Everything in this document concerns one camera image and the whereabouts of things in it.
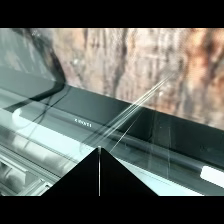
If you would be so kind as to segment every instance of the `white rectangle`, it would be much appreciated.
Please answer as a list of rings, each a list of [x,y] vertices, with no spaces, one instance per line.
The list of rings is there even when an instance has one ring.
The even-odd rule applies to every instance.
[[[209,166],[203,166],[200,176],[202,179],[224,188],[223,172]]]

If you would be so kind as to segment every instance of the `black triangle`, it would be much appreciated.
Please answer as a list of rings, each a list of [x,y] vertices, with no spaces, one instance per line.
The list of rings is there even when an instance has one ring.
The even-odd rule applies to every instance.
[[[91,152],[43,196],[156,194],[105,149]]]

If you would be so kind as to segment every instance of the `display case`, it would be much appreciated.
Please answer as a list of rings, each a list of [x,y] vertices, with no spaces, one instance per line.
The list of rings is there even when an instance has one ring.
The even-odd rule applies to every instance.
[[[197,122],[160,108],[182,77],[180,53],[156,71],[159,78],[151,88],[139,89],[132,98],[128,93],[132,80],[126,80],[119,88],[120,92],[127,88],[129,100],[123,100],[98,91],[102,80],[97,74],[89,75],[89,80],[84,75],[93,68],[97,71],[97,62],[87,64],[90,56],[83,56],[77,43],[70,55],[75,59],[70,60],[60,49],[59,37],[64,31],[55,37],[56,31],[60,34],[63,29],[0,30],[1,196],[43,195],[99,146],[158,195],[224,195],[224,131],[206,119]],[[71,63],[75,84],[69,81]],[[121,57],[116,74],[128,63]],[[149,62],[142,59],[139,66],[145,63]],[[121,80],[116,77],[102,79],[107,85],[110,81],[118,84]],[[181,105],[183,93],[179,94]],[[187,100],[185,109],[189,111],[192,99],[188,96]],[[203,117],[200,108],[198,113]]]

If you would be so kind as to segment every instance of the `brown textured background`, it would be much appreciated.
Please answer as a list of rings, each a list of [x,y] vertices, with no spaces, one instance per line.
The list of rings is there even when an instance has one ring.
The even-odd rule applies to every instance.
[[[145,106],[224,129],[223,28],[40,31],[52,42],[70,85],[134,102],[172,69],[176,78]]]

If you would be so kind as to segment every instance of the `transparent glass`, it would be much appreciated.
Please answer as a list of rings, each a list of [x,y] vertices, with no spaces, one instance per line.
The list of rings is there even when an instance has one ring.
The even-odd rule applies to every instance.
[[[98,146],[159,195],[224,195],[223,51],[223,28],[0,29],[0,176],[37,178],[2,195]]]

